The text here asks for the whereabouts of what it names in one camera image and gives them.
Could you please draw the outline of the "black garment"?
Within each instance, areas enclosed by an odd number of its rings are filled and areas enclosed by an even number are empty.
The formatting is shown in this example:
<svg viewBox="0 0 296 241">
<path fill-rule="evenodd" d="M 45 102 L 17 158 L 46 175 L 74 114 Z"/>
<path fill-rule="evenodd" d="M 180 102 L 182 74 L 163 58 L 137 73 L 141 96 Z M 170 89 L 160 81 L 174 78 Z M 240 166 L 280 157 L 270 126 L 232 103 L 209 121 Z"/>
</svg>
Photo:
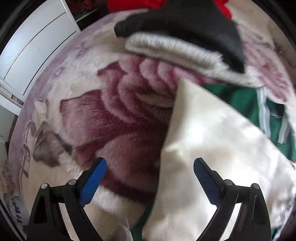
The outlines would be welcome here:
<svg viewBox="0 0 296 241">
<path fill-rule="evenodd" d="M 114 27 L 117 37 L 161 33 L 222 54 L 238 73 L 245 72 L 242 41 L 235 23 L 213 1 L 167 1 L 162 8 L 129 16 Z"/>
</svg>

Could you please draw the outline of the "red knitted garment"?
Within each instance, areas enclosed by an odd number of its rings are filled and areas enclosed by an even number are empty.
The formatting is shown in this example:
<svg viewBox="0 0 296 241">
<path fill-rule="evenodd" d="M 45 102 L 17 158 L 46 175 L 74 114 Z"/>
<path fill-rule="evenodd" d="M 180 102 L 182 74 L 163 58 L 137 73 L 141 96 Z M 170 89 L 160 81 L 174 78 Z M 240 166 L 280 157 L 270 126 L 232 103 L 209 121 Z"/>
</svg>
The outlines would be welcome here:
<svg viewBox="0 0 296 241">
<path fill-rule="evenodd" d="M 107 9 L 110 13 L 135 9 L 160 9 L 167 2 L 165 0 L 108 0 Z M 232 19 L 232 14 L 226 6 L 228 1 L 217 0 L 213 2 L 226 18 Z"/>
</svg>

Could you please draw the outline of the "green and cream varsity jacket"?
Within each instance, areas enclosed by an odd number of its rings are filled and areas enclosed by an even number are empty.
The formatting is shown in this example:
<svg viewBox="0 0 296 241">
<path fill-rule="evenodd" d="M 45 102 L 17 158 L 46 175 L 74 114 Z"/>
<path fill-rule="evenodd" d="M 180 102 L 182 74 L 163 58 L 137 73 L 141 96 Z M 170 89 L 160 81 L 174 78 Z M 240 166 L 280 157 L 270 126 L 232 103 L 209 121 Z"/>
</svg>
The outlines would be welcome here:
<svg viewBox="0 0 296 241">
<path fill-rule="evenodd" d="M 134 240 L 196 240 L 216 208 L 193 171 L 202 158 L 236 185 L 259 184 L 271 229 L 287 222 L 295 199 L 295 132 L 265 87 L 179 82 L 161 150 L 159 187 Z"/>
</svg>

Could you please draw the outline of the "grey white fleece garment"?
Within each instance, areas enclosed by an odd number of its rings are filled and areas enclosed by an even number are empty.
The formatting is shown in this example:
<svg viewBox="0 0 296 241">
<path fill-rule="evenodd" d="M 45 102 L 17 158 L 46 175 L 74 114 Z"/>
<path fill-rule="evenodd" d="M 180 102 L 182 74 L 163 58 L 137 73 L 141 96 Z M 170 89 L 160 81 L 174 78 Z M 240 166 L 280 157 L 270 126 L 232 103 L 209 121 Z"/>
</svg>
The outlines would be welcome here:
<svg viewBox="0 0 296 241">
<path fill-rule="evenodd" d="M 263 86 L 259 80 L 260 74 L 254 67 L 248 66 L 245 73 L 238 73 L 223 62 L 221 53 L 181 39 L 139 32 L 127 38 L 125 48 L 133 53 L 169 61 L 213 79 L 253 88 Z"/>
</svg>

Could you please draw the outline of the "floral plush bed blanket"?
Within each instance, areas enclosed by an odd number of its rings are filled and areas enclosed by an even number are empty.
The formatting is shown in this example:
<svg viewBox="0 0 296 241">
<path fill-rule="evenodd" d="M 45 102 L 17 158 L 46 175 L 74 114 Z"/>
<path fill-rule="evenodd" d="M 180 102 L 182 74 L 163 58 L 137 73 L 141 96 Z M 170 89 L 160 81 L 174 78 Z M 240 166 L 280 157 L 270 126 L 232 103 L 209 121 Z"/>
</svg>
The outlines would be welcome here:
<svg viewBox="0 0 296 241">
<path fill-rule="evenodd" d="M 152 211 L 158 192 L 161 150 L 179 82 L 241 86 L 127 51 L 128 37 L 117 37 L 114 27 L 144 12 L 110 14 L 88 27 L 29 93 L 9 151 L 29 214 L 43 183 L 63 186 L 103 158 L 107 172 L 84 211 L 102 240 L 134 240 L 132 229 Z M 295 89 L 270 32 L 238 9 L 233 15 L 245 72 L 248 66 L 259 72 L 262 87 L 285 106 L 295 132 Z M 59 206 L 71 240 L 79 240 L 65 204 Z"/>
</svg>

